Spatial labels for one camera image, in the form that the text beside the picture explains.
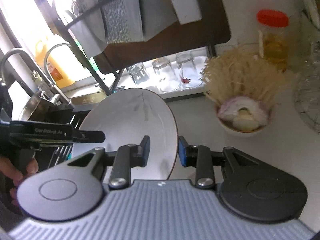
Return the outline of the person's left hand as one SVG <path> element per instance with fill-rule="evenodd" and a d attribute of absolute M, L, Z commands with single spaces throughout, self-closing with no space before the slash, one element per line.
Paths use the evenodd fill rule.
<path fill-rule="evenodd" d="M 10 189 L 9 191 L 10 198 L 12 199 L 11 204 L 13 204 L 14 206 L 18 206 L 17 188 L 25 179 L 36 174 L 38 170 L 38 162 L 35 158 L 33 158 L 28 163 L 26 167 L 27 174 L 24 176 L 22 172 L 19 171 L 8 158 L 1 156 L 1 173 L 4 174 L 7 178 L 11 179 L 13 181 L 13 184 L 15 185 L 15 187 Z"/>

